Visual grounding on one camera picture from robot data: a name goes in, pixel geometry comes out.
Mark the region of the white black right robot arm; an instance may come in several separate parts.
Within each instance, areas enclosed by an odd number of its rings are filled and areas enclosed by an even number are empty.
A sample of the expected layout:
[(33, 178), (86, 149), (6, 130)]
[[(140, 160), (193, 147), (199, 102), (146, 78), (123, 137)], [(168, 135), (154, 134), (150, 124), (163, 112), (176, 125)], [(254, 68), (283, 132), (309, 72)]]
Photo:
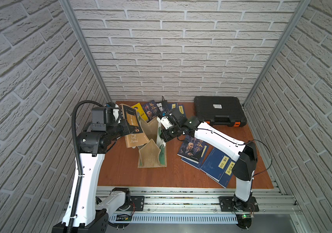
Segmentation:
[(165, 141), (181, 135), (190, 135), (200, 139), (211, 146), (224, 152), (235, 165), (232, 168), (236, 177), (236, 191), (233, 196), (234, 208), (244, 211), (251, 208), (250, 198), (252, 197), (252, 181), (258, 162), (256, 145), (252, 141), (247, 143), (239, 141), (213, 128), (205, 121), (200, 121), (196, 116), (189, 119), (177, 120), (174, 114), (158, 117), (157, 121), (164, 126), (161, 131), (161, 138)]

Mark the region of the brown scroll cover book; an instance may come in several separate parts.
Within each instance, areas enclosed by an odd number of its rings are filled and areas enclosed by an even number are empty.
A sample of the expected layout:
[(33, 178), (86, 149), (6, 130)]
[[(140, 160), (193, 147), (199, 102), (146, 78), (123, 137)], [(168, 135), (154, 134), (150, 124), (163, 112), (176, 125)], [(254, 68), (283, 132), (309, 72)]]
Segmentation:
[(131, 131), (131, 134), (124, 136), (126, 147), (135, 148), (147, 144), (149, 142), (149, 139), (143, 132), (143, 129), (140, 125), (137, 111), (125, 104), (121, 104), (120, 106), (123, 118), (128, 122)]

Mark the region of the dark blue old man book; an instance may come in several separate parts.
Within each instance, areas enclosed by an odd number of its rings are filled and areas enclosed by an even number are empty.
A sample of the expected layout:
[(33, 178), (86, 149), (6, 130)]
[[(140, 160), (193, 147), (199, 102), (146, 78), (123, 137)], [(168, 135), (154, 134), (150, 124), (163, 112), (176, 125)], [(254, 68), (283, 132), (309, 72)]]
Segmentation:
[(197, 161), (197, 154), (201, 153), (207, 143), (203, 140), (186, 136), (177, 153), (184, 161)]

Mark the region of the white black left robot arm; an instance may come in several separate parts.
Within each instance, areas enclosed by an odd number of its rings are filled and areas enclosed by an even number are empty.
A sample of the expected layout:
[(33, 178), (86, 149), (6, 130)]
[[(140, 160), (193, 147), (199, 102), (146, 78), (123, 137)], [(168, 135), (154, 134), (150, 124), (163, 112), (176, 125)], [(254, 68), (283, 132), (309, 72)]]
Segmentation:
[(77, 111), (85, 103), (78, 103), (72, 113), (76, 170), (66, 213), (62, 221), (53, 226), (54, 233), (103, 233), (110, 225), (109, 218), (113, 213), (130, 205), (129, 189), (114, 188), (97, 207), (98, 180), (105, 155), (129, 130), (118, 105), (94, 103), (96, 107), (92, 109), (91, 122), (78, 134)]

